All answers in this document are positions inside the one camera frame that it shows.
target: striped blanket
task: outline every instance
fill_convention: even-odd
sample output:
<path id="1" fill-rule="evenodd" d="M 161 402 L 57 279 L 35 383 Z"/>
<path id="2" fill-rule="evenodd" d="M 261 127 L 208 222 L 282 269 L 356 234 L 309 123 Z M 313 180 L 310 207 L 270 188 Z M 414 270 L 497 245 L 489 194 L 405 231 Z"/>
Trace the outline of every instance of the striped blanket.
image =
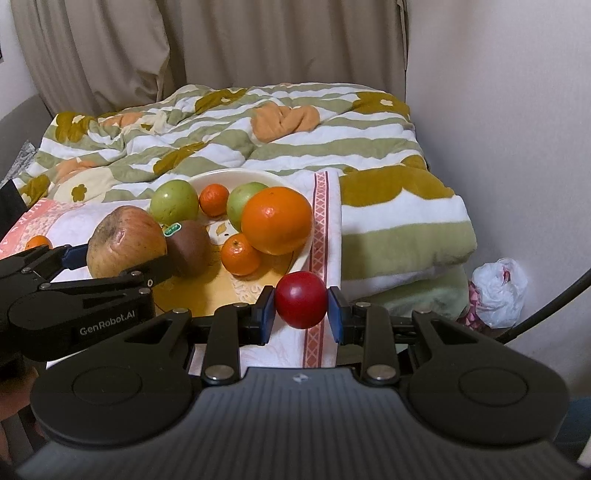
<path id="1" fill-rule="evenodd" d="M 188 85 L 98 118 L 63 112 L 14 182 L 29 206 L 42 197 L 113 202 L 232 167 L 287 180 L 337 171 L 350 299 L 437 276 L 476 248 L 462 199 L 427 170 L 408 106 L 360 85 Z"/>

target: white wall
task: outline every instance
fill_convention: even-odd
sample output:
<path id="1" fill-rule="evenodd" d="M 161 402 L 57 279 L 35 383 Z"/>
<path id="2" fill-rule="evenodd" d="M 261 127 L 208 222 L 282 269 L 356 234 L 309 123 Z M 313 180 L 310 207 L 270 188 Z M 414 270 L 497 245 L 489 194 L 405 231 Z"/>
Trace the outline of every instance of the white wall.
<path id="1" fill-rule="evenodd" d="M 10 0 L 0 0 L 0 118 L 37 93 L 18 44 Z"/>
<path id="2" fill-rule="evenodd" d="M 470 266 L 526 270 L 528 316 L 591 267 L 591 2 L 407 1 L 419 142 L 467 204 Z M 591 291 L 512 346 L 591 394 Z"/>

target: kiwi fruit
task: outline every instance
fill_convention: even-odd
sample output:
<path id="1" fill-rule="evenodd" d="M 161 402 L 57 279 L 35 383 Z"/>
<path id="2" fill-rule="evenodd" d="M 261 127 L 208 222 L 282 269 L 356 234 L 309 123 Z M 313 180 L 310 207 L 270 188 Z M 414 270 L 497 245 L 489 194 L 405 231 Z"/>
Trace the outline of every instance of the kiwi fruit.
<path id="1" fill-rule="evenodd" d="M 197 277 L 206 266 L 211 252 L 209 234 L 195 220 L 174 223 L 164 231 L 168 257 L 179 277 Z"/>

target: white towel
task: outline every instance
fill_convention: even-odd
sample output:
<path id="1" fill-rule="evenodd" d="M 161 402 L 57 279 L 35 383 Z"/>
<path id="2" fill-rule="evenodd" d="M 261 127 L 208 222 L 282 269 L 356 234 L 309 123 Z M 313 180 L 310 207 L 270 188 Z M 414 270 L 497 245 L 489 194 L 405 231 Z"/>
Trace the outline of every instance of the white towel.
<path id="1" fill-rule="evenodd" d="M 307 268 L 318 274 L 327 287 L 340 287 L 341 202 L 339 179 L 335 172 L 302 170 L 289 181 L 310 201 L 314 210 L 314 239 Z M 65 204 L 43 199 L 27 212 L 0 243 L 0 258 L 23 249 L 33 235 L 45 235 L 53 245 L 86 243 L 99 222 L 121 205 L 146 208 L 149 200 L 131 202 Z M 90 278 L 88 268 L 62 272 L 54 281 Z M 336 349 L 327 318 L 309 330 L 287 326 L 275 319 L 268 345 L 241 348 L 241 373 L 248 367 L 315 368 L 333 367 Z M 197 346 L 190 372 L 198 374 L 204 346 Z M 60 360 L 48 362 L 48 367 Z"/>

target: red apple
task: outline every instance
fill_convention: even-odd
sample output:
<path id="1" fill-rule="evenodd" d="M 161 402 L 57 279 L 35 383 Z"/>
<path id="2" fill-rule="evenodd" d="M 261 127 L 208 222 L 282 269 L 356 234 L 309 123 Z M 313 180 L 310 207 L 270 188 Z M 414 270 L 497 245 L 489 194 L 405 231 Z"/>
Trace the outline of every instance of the red apple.
<path id="1" fill-rule="evenodd" d="M 275 288 L 275 309 L 291 327 L 306 330 L 318 325 L 328 308 L 324 282 L 312 272 L 283 276 Z"/>

